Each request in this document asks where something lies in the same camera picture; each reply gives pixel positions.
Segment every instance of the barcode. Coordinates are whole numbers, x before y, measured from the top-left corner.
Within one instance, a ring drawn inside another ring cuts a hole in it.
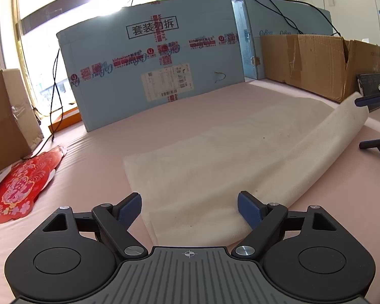
[[[184,87],[187,86],[187,82],[185,82],[185,78],[184,78],[183,75],[179,75],[179,76],[177,77],[177,79],[179,80],[179,87],[180,87],[180,88],[183,89]]]
[[[177,93],[177,89],[174,89],[174,90],[168,90],[168,91],[162,92],[160,95],[161,95],[162,97],[164,97],[164,96],[167,96],[167,95],[171,95],[171,94],[173,94],[173,93]]]

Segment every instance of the crosshair marking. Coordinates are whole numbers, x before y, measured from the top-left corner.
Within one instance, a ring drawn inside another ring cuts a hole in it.
[[[183,253],[183,255],[186,255],[188,258],[193,257],[194,255],[197,255],[194,251],[186,251]]]

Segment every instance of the brown cardboard box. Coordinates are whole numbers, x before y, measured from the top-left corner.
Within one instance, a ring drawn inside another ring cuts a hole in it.
[[[266,77],[342,102],[356,76],[380,73],[380,46],[327,35],[261,36]]]
[[[0,70],[0,170],[32,152],[43,134],[19,70]]]

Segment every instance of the cardboard box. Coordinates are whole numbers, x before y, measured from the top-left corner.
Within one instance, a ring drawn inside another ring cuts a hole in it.
[[[380,73],[380,46],[325,35],[261,38],[268,79],[342,102],[359,91],[356,76]]]
[[[333,34],[332,26],[325,17],[307,4],[284,0],[235,0],[233,8],[246,77],[265,78],[261,37],[276,34],[298,34],[298,31],[292,28],[283,16],[269,10],[270,8],[278,12],[273,4],[304,34]],[[320,10],[331,21],[329,11]]]
[[[88,131],[244,81],[231,0],[126,7],[57,37]]]
[[[19,70],[0,70],[0,170],[27,156],[43,134]]]
[[[71,108],[68,111],[65,111],[62,115],[62,112],[55,118],[55,120],[52,122],[52,126],[49,125],[48,129],[52,133],[52,129],[55,131],[60,131],[62,129],[65,129],[73,124],[77,124],[78,122],[82,121],[82,117],[80,115],[79,109],[77,106]]]

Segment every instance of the gray ridged plate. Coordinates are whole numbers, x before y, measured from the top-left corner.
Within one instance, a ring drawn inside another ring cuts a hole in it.
[[[26,304],[17,300],[14,304]],[[73,304],[297,304],[266,281],[257,265],[231,258],[223,248],[156,247],[127,261],[96,294]],[[367,303],[355,299],[351,304]]]

